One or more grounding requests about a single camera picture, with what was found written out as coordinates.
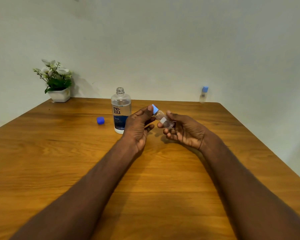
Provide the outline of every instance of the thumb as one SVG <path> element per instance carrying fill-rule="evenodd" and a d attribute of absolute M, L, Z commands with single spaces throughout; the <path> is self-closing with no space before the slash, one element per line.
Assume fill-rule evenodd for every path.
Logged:
<path fill-rule="evenodd" d="M 186 116 L 185 115 L 180 115 L 177 113 L 171 113 L 170 110 L 167 110 L 167 116 L 172 120 L 172 121 L 177 121 L 177 122 L 181 122 L 181 123 L 185 123 L 186 121 Z"/>
<path fill-rule="evenodd" d="M 152 117 L 153 107 L 149 105 L 148 108 L 144 111 L 143 115 L 141 115 L 142 122 L 146 122 Z"/>

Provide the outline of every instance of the small travel bottle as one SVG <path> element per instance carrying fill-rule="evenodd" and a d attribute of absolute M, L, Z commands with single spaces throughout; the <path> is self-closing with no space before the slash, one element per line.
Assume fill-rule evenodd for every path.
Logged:
<path fill-rule="evenodd" d="M 200 95 L 200 98 L 199 98 L 199 102 L 202 103 L 202 104 L 204 104 L 204 102 L 206 101 L 208 88 L 209 88 L 208 86 L 204 86 L 202 88 L 201 95 Z"/>
<path fill-rule="evenodd" d="M 174 126 L 174 122 L 170 120 L 170 118 L 164 114 L 161 110 L 159 110 L 156 106 L 153 106 L 153 115 L 154 117 L 159 120 L 165 128 L 168 130 Z"/>
<path fill-rule="evenodd" d="M 124 93 L 123 88 L 117 88 L 116 94 L 111 97 L 114 131 L 124 133 L 127 118 L 131 115 L 131 97 Z"/>

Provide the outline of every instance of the wooden table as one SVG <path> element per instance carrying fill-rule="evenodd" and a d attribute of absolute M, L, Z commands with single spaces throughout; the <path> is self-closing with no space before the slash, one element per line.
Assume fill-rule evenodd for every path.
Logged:
<path fill-rule="evenodd" d="M 300 178 L 221 104 L 134 100 L 132 111 L 152 103 L 206 125 L 300 214 Z M 104 116 L 104 125 L 97 124 L 98 116 Z M 120 137 L 109 99 L 48 100 L 1 127 L 0 239 L 64 193 Z M 235 239 L 196 154 L 155 128 L 112 195 L 93 239 Z"/>

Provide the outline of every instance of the white plant pot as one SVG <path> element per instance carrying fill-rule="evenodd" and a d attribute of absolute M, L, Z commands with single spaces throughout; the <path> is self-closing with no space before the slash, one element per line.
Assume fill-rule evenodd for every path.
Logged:
<path fill-rule="evenodd" d="M 54 102 L 64 103 L 70 98 L 70 89 L 66 88 L 62 91 L 48 91 L 48 94 Z"/>

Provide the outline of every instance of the renu bottle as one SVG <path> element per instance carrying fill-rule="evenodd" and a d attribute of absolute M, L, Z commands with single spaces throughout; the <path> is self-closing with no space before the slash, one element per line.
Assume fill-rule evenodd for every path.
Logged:
<path fill-rule="evenodd" d="M 131 97 L 124 93 L 123 88 L 117 88 L 116 94 L 111 97 L 114 131 L 124 133 L 128 116 L 131 115 Z"/>

